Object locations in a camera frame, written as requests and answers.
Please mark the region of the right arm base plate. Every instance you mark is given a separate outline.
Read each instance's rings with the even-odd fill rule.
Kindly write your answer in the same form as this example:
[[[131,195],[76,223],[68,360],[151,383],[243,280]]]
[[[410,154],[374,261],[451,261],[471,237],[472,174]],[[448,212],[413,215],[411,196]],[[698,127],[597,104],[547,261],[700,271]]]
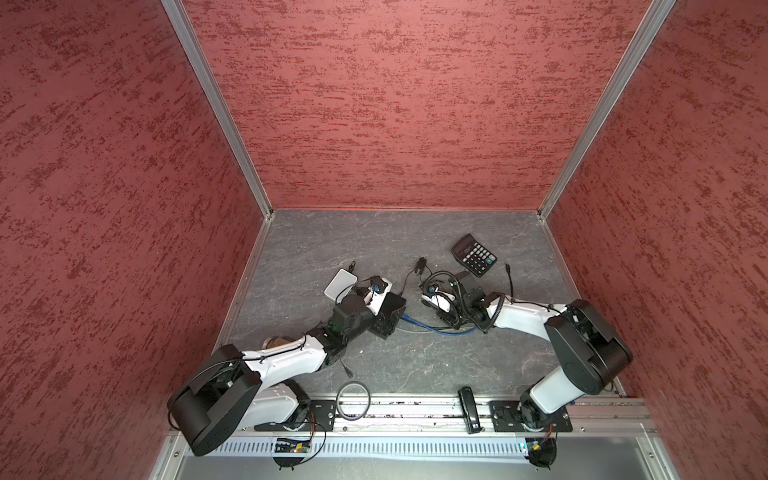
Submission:
[[[573,426],[565,406],[546,413],[532,400],[490,401],[490,418],[496,433],[570,433]]]

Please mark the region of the black rectangular box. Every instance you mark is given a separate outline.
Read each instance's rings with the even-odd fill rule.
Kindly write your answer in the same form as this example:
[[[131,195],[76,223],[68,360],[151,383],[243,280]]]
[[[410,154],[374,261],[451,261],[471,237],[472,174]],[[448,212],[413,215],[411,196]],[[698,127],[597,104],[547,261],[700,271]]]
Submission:
[[[406,300],[402,296],[387,293],[368,331],[386,340],[396,330],[405,310]]]

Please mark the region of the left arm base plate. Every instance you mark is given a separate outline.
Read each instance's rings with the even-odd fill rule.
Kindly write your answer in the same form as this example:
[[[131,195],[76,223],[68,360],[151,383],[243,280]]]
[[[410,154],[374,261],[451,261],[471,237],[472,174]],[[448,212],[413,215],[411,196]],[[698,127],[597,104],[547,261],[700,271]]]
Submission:
[[[334,400],[311,400],[306,405],[300,405],[297,413],[280,423],[268,422],[255,425],[251,431],[258,432],[302,432],[318,433],[323,430],[330,432],[336,420],[336,404]]]

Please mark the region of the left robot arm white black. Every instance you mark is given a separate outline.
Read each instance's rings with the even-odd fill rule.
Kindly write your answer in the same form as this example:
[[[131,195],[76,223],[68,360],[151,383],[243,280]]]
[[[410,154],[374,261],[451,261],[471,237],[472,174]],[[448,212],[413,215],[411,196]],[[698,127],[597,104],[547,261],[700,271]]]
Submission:
[[[397,319],[402,307],[403,298],[391,292],[352,294],[297,340],[258,351],[224,345],[170,397],[169,421],[198,457],[240,428],[301,422],[308,396],[293,378],[333,365],[354,339]]]

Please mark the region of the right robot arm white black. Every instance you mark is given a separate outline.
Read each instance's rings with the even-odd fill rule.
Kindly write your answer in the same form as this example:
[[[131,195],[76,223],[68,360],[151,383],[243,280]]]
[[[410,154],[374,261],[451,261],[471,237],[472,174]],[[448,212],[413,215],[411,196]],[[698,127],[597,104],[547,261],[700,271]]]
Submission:
[[[512,419],[528,431],[542,431],[571,402],[603,391],[633,361],[633,353],[588,301],[541,304],[520,301],[481,288],[467,289],[457,280],[422,288],[422,301],[461,326],[473,324],[486,333],[493,328],[516,330],[550,342],[559,366],[520,397]]]

